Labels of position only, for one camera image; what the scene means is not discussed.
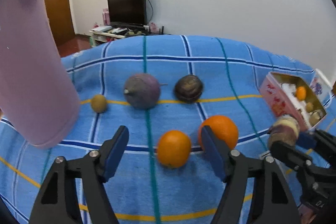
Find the person's right hand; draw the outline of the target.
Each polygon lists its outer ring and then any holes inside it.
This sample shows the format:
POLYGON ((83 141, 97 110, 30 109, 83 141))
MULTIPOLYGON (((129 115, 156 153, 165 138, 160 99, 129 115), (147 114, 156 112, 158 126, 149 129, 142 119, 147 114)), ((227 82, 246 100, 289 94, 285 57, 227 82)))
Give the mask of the person's right hand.
POLYGON ((315 210, 311 209, 304 204, 301 204, 298 207, 298 212, 300 216, 301 224, 310 224, 310 223, 325 223, 325 220, 323 219, 323 210, 315 210))

